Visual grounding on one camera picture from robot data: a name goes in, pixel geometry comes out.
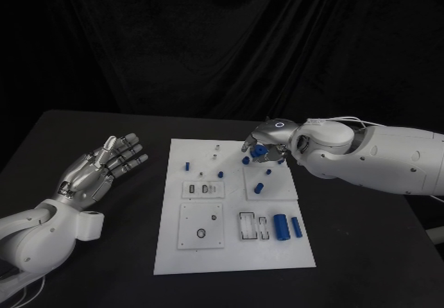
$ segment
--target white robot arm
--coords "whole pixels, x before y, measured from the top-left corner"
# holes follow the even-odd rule
[[[0,303],[68,259],[77,239],[100,238],[104,215],[85,210],[111,188],[113,180],[149,158],[142,155],[136,134],[108,138],[106,145],[82,155],[64,173],[52,199],[33,210],[0,219],[0,258],[19,273],[0,280]]]
[[[382,125],[353,130],[340,121],[356,120],[309,119],[303,125],[268,120],[242,151],[260,142],[267,153],[254,162],[281,160],[291,153],[319,178],[340,178],[394,194],[444,195],[444,135]]]

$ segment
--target blue cylinder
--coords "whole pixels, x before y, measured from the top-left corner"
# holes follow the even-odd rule
[[[290,239],[290,230],[287,224],[287,217],[284,214],[274,215],[276,220],[276,236],[279,241],[287,241]]]
[[[257,194],[260,194],[263,188],[264,188],[264,184],[263,184],[263,183],[258,183],[258,184],[257,184],[257,188],[254,189],[254,192],[255,192]]]
[[[267,153],[268,153],[268,150],[264,146],[261,146],[261,144],[257,144],[254,146],[254,149],[251,149],[251,151],[250,151],[250,154],[253,155],[253,157],[258,157],[258,156],[261,156]]]
[[[297,217],[291,217],[291,223],[293,223],[293,227],[294,227],[296,237],[303,237],[303,232],[302,232],[302,228],[299,226],[299,218]]]

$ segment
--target blue component held by gripper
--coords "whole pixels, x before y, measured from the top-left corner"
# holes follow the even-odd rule
[[[291,223],[293,223],[293,227],[294,227],[296,237],[303,237],[303,232],[302,232],[302,228],[299,226],[299,218],[297,217],[291,217]]]
[[[261,144],[257,144],[254,146],[254,149],[250,150],[250,154],[253,155],[254,158],[267,154],[267,153],[268,153],[268,150]]]
[[[263,188],[264,188],[264,184],[263,184],[263,183],[258,183],[258,184],[257,184],[257,188],[254,189],[254,192],[255,192],[257,194],[260,194]]]
[[[284,214],[274,215],[276,221],[276,237],[279,241],[287,241],[290,239],[290,230],[287,224],[287,216]]]

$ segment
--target black backdrop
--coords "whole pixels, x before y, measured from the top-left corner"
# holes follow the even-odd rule
[[[0,14],[12,151],[55,108],[358,116],[444,132],[441,1],[3,1]],[[443,211],[427,206],[430,227],[444,225]]]

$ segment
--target black table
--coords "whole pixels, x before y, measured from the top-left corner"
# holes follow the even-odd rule
[[[444,263],[404,197],[319,179],[293,159],[317,267],[153,276],[170,138],[240,141],[257,124],[44,114],[0,176],[2,217],[52,196],[65,168],[110,135],[137,133],[150,158],[91,207],[106,214],[103,237],[78,241],[28,307],[444,307]]]

